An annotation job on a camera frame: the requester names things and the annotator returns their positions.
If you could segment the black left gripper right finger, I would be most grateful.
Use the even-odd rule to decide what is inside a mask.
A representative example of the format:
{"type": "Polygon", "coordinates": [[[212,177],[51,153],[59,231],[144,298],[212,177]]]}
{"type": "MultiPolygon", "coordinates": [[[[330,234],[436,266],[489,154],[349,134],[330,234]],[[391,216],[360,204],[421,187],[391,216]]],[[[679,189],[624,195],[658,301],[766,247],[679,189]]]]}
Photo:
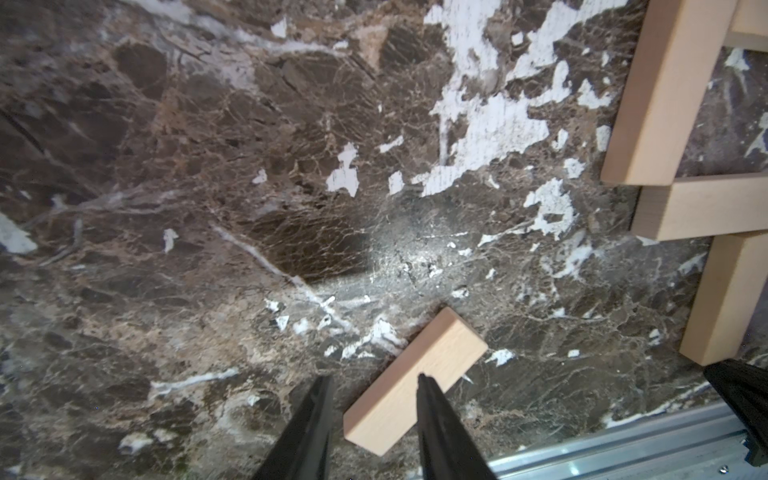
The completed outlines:
{"type": "Polygon", "coordinates": [[[426,480],[496,480],[437,381],[418,376],[417,431],[426,480]]]}

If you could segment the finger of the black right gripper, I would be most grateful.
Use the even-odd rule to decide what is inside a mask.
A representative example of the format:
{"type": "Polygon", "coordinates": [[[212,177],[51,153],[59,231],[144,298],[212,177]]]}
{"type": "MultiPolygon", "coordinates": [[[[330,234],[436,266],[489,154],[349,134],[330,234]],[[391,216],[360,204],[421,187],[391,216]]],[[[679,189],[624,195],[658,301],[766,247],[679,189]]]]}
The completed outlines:
{"type": "Polygon", "coordinates": [[[727,359],[704,368],[704,377],[747,430],[745,460],[767,464],[767,370],[727,359]]]}

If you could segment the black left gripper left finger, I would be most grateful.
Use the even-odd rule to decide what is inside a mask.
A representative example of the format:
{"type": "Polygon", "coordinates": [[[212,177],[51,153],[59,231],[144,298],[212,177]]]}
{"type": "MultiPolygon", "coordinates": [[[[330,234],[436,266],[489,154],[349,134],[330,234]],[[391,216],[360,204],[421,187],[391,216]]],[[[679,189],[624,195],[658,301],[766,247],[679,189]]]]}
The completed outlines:
{"type": "Polygon", "coordinates": [[[324,480],[329,474],[334,380],[319,376],[253,475],[254,480],[324,480]]]}

